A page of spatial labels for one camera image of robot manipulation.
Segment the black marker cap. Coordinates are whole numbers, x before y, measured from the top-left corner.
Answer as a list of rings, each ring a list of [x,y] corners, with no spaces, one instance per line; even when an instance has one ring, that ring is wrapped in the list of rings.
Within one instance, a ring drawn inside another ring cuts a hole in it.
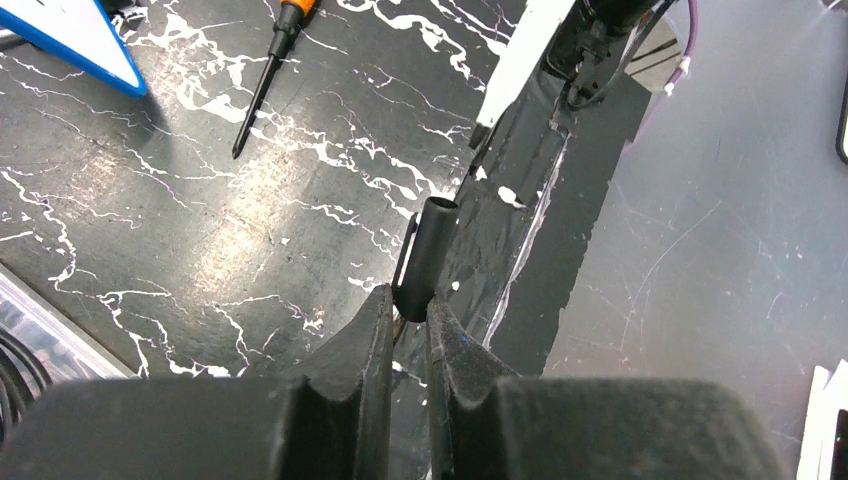
[[[431,196],[421,214],[414,214],[404,235],[392,280],[393,302],[400,316],[412,323],[426,321],[459,216],[452,200]]]

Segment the blue framed whiteboard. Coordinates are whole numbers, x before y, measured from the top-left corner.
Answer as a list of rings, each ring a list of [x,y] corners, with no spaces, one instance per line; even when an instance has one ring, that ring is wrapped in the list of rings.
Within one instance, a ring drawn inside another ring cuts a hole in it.
[[[139,69],[98,1],[2,0],[1,26],[131,97],[147,94]]]

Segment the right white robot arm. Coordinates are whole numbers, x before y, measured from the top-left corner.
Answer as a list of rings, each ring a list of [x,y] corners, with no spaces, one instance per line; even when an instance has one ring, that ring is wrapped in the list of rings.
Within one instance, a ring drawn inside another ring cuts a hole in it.
[[[563,82],[555,108],[601,103],[672,1],[528,1],[485,86],[469,147],[490,139],[533,73]]]

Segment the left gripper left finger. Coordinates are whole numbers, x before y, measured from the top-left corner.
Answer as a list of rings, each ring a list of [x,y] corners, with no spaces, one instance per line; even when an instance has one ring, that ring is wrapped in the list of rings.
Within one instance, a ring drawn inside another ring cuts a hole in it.
[[[1,449],[5,479],[384,479],[393,299],[278,376],[66,382]]]

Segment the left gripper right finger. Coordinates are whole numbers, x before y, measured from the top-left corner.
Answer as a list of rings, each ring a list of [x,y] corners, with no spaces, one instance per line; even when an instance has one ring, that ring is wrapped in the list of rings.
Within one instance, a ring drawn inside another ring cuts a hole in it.
[[[784,479],[754,412],[691,379],[518,375],[427,308],[436,479]]]

